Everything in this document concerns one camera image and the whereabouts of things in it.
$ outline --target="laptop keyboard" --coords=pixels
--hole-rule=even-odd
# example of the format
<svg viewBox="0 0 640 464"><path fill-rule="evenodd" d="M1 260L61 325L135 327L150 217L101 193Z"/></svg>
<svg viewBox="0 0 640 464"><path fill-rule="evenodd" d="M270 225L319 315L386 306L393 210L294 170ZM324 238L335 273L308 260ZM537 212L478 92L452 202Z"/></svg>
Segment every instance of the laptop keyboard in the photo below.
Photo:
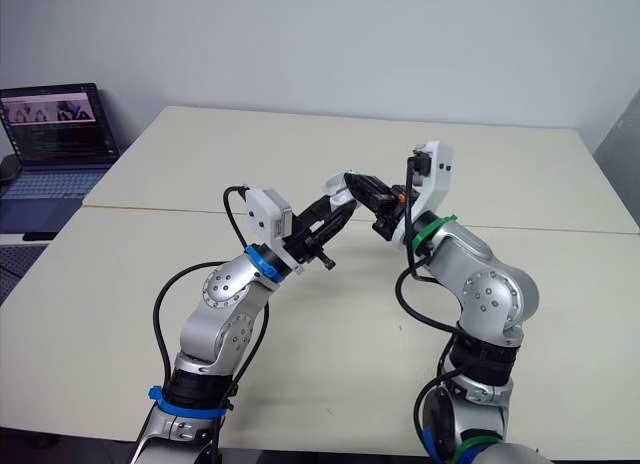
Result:
<svg viewBox="0 0 640 464"><path fill-rule="evenodd" d="M91 174L26 174L20 176L3 199L81 199L102 178Z"/></svg>

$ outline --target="black connector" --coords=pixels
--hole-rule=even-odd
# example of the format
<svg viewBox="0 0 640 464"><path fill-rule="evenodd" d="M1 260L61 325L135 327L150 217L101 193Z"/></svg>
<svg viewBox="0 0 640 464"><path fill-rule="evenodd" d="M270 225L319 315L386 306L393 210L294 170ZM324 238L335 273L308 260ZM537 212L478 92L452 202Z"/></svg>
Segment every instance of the black connector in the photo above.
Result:
<svg viewBox="0 0 640 464"><path fill-rule="evenodd" d="M413 152L413 170L422 176L431 174L431 155L425 152Z"/></svg>

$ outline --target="table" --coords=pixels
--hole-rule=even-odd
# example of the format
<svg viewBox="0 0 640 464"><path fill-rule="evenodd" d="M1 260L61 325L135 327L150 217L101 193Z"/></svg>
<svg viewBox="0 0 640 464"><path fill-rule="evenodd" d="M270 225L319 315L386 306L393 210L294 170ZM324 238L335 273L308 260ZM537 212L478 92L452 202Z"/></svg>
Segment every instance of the table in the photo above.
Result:
<svg viewBox="0 0 640 464"><path fill-rule="evenodd" d="M188 107L162 111L84 204L222 212L222 190L246 183L277 189L300 211L349 167L404 183L407 156L428 140L455 150L442 215L477 226L638 233L573 130ZM364 209L355 218L372 220Z"/></svg>
<svg viewBox="0 0 640 464"><path fill-rule="evenodd" d="M446 336L399 308L403 254L369 225L351 222L327 246L333 271L312 263L273 297L223 446L424 455L411 408ZM472 230L541 293L513 373L509 440L553 459L639 459L640 237ZM238 252L219 214L81 208L0 308L0 425L134 439L162 378L156 293L179 269ZM167 296L172 355L206 273ZM457 317L442 288L414 284L407 298Z"/></svg>

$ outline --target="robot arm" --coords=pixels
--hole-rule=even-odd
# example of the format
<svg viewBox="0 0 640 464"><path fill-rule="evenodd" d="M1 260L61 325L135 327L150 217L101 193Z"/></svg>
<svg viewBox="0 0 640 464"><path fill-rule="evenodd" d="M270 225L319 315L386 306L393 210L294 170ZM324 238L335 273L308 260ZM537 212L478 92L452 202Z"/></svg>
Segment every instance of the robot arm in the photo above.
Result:
<svg viewBox="0 0 640 464"><path fill-rule="evenodd" d="M438 463L460 462L465 453L464 462L475 455L477 463L501 462L500 456L506 456L502 462L548 462L522 446L502 443L513 389L510 374L524 337L522 323L538 307L538 290L528 274L499 261L484 241L456 222L456 216L436 216L448 190L452 157L440 142L416 148L410 163L415 174L409 174L404 187L389 188L372 176L344 176L354 197L375 214L373 229L395 245L410 246L461 306L459 332L449 354L443 355L442 372L452 377L426 393L420 438ZM486 460L489 454L480 451L489 447L491 457Z"/></svg>
<svg viewBox="0 0 640 464"><path fill-rule="evenodd" d="M325 196L300 215L273 190L245 189L251 228L264 244L247 247L208 276L200 303L182 329L173 374L150 393L155 403L132 463L209 462L212 432L215 440L216 426L219 430L222 416L232 408L233 374L258 313L287 275L303 271L304 263L317 257L327 269L334 267L323 245L359 204L376 216L378 234L397 247L408 243L411 255L422 258L420 263L461 305L451 352L443 356L443 371L451 378L442 378L424 398L420 438L427 451L436 462L462 462L458 459L464 453L464 462L471 462L469 453L480 450L477 463L526 454L501 441L513 388L510 372L523 339L521 324L538 305L536 286L523 271L495 258L455 216L434 214L449 186L448 147L431 142L416 148L411 162L409 186L389 188L376 177L347 171L329 179ZM491 461L486 460L489 450Z"/></svg>
<svg viewBox="0 0 640 464"><path fill-rule="evenodd" d="M244 190L252 229L262 245L252 244L207 277L198 306L180 334L180 352L171 378L155 386L155 401L131 458L136 464L211 461L211 440L232 408L233 375L251 340L253 324L270 296L292 271L319 258L335 263L323 245L347 223L357 203L332 205L323 196L300 215L275 191ZM311 227L321 225L315 230Z"/></svg>

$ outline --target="green cable tie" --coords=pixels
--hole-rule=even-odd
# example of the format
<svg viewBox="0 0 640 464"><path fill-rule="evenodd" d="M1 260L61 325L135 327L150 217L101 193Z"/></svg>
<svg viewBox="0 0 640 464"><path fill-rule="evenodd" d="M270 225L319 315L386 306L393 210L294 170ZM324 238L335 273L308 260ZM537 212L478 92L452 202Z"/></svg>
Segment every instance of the green cable tie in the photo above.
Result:
<svg viewBox="0 0 640 464"><path fill-rule="evenodd" d="M440 229L443 224L449 221L455 221L457 219L458 219L458 216L456 216L455 214L452 214L449 217L439 217L435 221L431 222L428 226L426 226L423 230L421 230L416 237L413 238L413 242L412 242L413 252L416 252L418 247L420 247L420 244L422 244L422 241L430 238L433 234L435 234L436 231Z"/></svg>
<svg viewBox="0 0 640 464"><path fill-rule="evenodd" d="M471 437L465 440L458 449L456 449L456 453L453 455L452 464L457 464L458 460L462 457L462 454L467 452L472 447L481 446L482 444L497 444L501 442L502 439L499 439L495 436L476 436Z"/></svg>

